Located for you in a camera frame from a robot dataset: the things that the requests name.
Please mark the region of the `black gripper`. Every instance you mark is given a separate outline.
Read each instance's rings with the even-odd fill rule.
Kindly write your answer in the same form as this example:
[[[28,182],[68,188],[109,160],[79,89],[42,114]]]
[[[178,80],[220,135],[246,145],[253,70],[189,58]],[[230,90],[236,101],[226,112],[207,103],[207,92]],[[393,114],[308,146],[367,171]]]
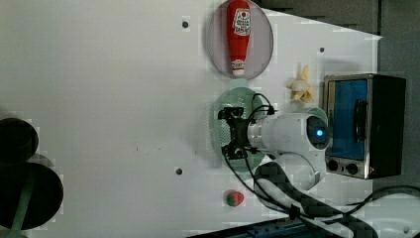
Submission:
[[[247,157],[244,149],[250,145],[248,128],[251,119],[243,119],[243,107],[225,107],[218,112],[218,119],[231,120],[229,122],[231,142],[222,148],[222,154],[227,160],[243,160]]]

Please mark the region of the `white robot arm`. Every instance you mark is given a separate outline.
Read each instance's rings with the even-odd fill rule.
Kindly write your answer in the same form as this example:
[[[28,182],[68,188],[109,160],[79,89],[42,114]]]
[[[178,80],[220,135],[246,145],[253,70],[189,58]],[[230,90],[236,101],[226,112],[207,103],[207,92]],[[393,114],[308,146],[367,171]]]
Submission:
[[[262,153],[267,163],[250,169],[251,192],[269,209],[342,238],[419,238],[419,189],[384,187],[359,202],[338,205],[313,190],[326,174],[330,142],[327,120],[311,113],[273,112],[249,116],[242,107],[225,107],[217,118],[230,129],[221,147],[227,163]]]

